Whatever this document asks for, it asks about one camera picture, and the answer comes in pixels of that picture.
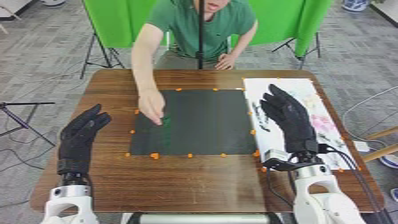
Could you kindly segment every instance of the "drawing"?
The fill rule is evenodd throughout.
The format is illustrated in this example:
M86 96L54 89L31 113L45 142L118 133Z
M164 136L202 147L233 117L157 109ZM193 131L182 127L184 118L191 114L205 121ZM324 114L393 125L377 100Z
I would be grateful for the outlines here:
M262 153L262 161L265 152L271 149L285 150L285 137L281 128L269 119L260 106L260 100L264 99L264 94L269 92L269 85L276 84L278 87L290 93L299 102L303 103L308 113L310 121L317 130L317 140L319 143L329 144L340 151L344 151L349 156L351 151L342 141L342 135L338 127L333 121L333 117L328 112L328 108L317 94L313 82L310 79L271 79L271 78L248 78L246 82L246 98L249 102L249 110L257 116L251 116L253 126L257 130L257 143ZM349 166L340 158L338 153L329 153L321 155L324 162L329 164L335 170L349 169Z

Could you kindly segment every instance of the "green shirt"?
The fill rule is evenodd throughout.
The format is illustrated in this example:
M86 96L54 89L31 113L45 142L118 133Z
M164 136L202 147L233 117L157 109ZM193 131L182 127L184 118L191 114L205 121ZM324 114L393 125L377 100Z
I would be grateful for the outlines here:
M232 0L226 8L205 23L205 59L216 61L228 53L228 37L244 35L255 25L257 16L248 0ZM200 17L194 0L159 0L148 23L164 33L171 30L177 39L175 51L186 57L196 57L200 50Z

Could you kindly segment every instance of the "robotic arm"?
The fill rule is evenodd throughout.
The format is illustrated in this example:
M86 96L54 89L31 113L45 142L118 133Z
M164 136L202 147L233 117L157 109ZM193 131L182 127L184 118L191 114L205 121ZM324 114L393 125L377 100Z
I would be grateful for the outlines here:
M61 132L58 173L63 179L59 187L50 192L42 224L98 224L91 197L91 149L97 133L111 122L109 114L98 114L100 111L102 105L97 105L75 118ZM75 206L77 215L61 218L63 211Z
M265 93L262 108L285 132L287 152L297 163L267 154L264 166L278 171L296 172L297 197L294 212L299 224L365 224L353 199L342 192L329 166L319 158L321 145L310 123L308 110L290 94L271 85L273 95ZM98 114L97 105L77 117L61 133L59 187L52 189L47 214L42 224L98 224L91 197L91 149L97 133L111 122L107 113ZM312 194L310 187L321 185L328 193ZM79 213L61 217L63 211L75 207Z
M285 147L297 163L267 154L264 166L278 171L296 172L297 197L294 213L299 224L367 224L356 203L342 192L337 176L321 157L321 145L310 123L308 110L292 95L271 85L264 95L262 108L285 132ZM321 185L328 193L312 194L310 187Z

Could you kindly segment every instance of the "man's hand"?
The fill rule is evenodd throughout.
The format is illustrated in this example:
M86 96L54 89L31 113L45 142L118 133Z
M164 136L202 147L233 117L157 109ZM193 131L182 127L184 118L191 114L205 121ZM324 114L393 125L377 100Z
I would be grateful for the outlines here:
M91 149L97 133L111 122L107 113L98 114L98 104L74 119L61 132L59 174L90 173Z
M157 125L162 125L166 99L157 89L141 91L139 108Z
M294 96L271 85L271 92L264 95L262 108L276 121L285 133L289 153L299 151L319 152L315 128L310 122L308 110Z
M223 54L219 57L219 63L216 65L217 70L232 70L235 67L237 57L232 54Z

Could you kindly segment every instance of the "black mat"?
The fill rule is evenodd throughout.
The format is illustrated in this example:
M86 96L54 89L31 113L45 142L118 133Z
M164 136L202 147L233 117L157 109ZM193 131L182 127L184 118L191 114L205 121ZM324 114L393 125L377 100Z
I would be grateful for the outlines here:
M221 155L257 151L244 92L239 90L162 91L164 125L143 114L136 118L132 154Z

